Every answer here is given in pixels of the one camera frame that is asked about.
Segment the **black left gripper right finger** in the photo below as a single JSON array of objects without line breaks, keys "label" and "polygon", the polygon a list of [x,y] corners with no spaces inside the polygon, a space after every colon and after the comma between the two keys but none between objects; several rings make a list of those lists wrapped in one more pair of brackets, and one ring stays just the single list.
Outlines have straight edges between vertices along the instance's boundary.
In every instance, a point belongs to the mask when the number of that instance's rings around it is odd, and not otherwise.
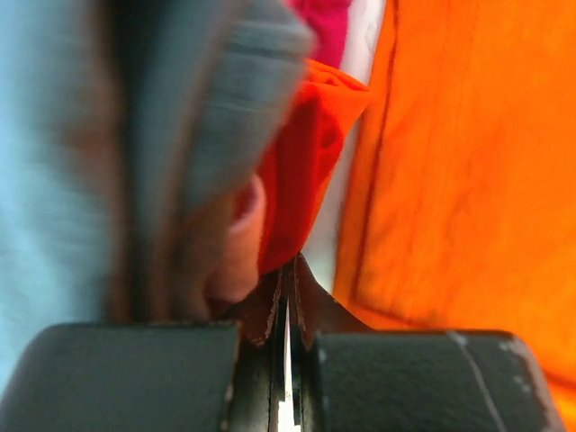
[{"label": "black left gripper right finger", "polygon": [[287,266],[294,419],[304,431],[562,431],[543,372],[502,331],[378,331]]}]

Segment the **orange t-shirt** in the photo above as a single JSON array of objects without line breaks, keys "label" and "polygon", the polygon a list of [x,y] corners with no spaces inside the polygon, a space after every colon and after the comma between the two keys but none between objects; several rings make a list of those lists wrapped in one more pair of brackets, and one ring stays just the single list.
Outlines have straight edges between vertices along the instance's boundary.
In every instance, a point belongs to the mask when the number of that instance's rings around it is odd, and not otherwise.
[{"label": "orange t-shirt", "polygon": [[575,428],[575,4],[353,1],[265,158],[266,275],[297,256],[378,331],[508,332]]}]

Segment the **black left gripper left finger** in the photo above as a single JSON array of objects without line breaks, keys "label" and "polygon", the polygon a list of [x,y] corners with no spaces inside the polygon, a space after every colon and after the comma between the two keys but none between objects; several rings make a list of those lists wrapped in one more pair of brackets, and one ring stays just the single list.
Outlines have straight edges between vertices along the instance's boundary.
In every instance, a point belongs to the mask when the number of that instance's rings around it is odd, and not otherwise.
[{"label": "black left gripper left finger", "polygon": [[4,431],[275,431],[284,395],[281,275],[206,325],[58,325],[26,347]]}]

